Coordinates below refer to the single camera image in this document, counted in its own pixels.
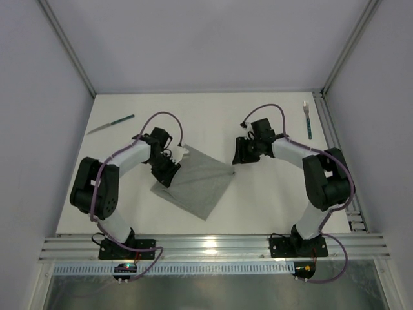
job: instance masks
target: gray cloth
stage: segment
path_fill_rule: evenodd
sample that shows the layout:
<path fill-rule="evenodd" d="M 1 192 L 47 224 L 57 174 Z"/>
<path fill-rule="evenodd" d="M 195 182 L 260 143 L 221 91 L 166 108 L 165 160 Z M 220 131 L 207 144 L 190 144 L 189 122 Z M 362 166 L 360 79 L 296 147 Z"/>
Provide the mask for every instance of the gray cloth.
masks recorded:
<path fill-rule="evenodd" d="M 151 191 L 206 220 L 234 177 L 234 168 L 185 145 L 189 154 L 168 188 L 157 182 Z"/>

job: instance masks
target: white grille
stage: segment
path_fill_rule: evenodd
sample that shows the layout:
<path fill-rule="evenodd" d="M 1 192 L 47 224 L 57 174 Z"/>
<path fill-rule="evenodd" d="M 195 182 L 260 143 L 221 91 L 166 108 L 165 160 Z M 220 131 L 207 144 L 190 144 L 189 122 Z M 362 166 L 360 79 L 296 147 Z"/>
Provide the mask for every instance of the white grille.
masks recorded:
<path fill-rule="evenodd" d="M 115 273 L 117 263 L 57 263 L 54 276 L 104 276 Z M 142 273 L 150 263 L 138 263 L 136 274 Z M 293 262 L 217 262 L 217 263 L 157 263 L 148 276 L 197 276 L 226 274 L 282 274 L 294 273 Z"/>

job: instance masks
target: tabletop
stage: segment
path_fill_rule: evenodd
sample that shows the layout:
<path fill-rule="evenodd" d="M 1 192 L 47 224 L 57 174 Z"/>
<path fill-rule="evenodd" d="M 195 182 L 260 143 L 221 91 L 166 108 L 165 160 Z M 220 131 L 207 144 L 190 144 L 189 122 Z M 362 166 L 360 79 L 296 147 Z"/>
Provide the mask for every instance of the tabletop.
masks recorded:
<path fill-rule="evenodd" d="M 310 108 L 312 140 L 307 136 L 304 101 Z M 105 158 L 125 146 L 154 113 L 164 110 L 175 114 L 182 122 L 185 144 L 231 164 L 235 139 L 245 133 L 239 124 L 251 110 L 266 103 L 283 108 L 287 134 L 293 140 L 327 148 L 310 92 L 98 95 L 86 132 L 130 114 L 135 118 L 83 137 L 57 234 L 98 232 L 89 217 L 69 202 L 79 163 L 86 156 Z M 281 132 L 278 109 L 261 109 L 249 121 L 262 118 L 269 119 L 276 133 Z M 174 137 L 172 145 L 179 141 L 179 127 L 173 118 L 158 116 L 145 132 L 151 133 L 154 127 L 161 127 Z M 149 165 L 138 165 L 121 178 L 117 209 L 138 234 L 289 233 L 308 203 L 303 171 L 269 157 L 258 163 L 236 165 L 235 171 L 234 179 L 206 221 L 152 193 L 150 188 L 156 180 Z M 335 212 L 323 231 L 349 233 L 345 211 Z"/>

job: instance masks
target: knife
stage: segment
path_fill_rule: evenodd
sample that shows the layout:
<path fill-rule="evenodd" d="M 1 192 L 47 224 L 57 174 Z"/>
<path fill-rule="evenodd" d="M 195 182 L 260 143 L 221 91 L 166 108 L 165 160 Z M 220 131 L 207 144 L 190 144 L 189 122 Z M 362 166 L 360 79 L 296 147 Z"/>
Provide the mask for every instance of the knife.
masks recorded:
<path fill-rule="evenodd" d="M 110 126 L 112 126 L 112 125 L 116 125 L 116 124 L 122 123 L 123 121 L 127 121 L 128 119 L 134 118 L 134 117 L 135 117 L 135 114 L 131 114 L 131 115 L 126 116 L 126 117 L 124 117 L 124 118 L 118 119 L 117 121 L 113 121 L 113 122 L 111 122 L 111 123 L 107 123 L 107 124 L 101 125 L 101 126 L 95 128 L 95 129 L 91 130 L 91 131 L 88 132 L 87 134 L 92 134 L 92 133 L 94 133 L 94 132 L 97 132 L 97 131 L 99 131 L 99 130 L 105 129 L 105 128 L 110 127 Z"/>

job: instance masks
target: wall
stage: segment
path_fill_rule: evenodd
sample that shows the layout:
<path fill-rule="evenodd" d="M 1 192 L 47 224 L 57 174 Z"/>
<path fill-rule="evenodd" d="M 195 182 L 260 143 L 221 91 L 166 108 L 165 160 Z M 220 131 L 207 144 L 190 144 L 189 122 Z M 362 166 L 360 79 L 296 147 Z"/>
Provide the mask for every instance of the wall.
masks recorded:
<path fill-rule="evenodd" d="M 92 98 L 33 0 L 0 1 L 0 300 L 30 296 Z"/>
<path fill-rule="evenodd" d="M 320 89 L 367 0 L 49 0 L 97 93 Z"/>
<path fill-rule="evenodd" d="M 383 1 L 328 104 L 373 231 L 413 287 L 413 2 Z"/>

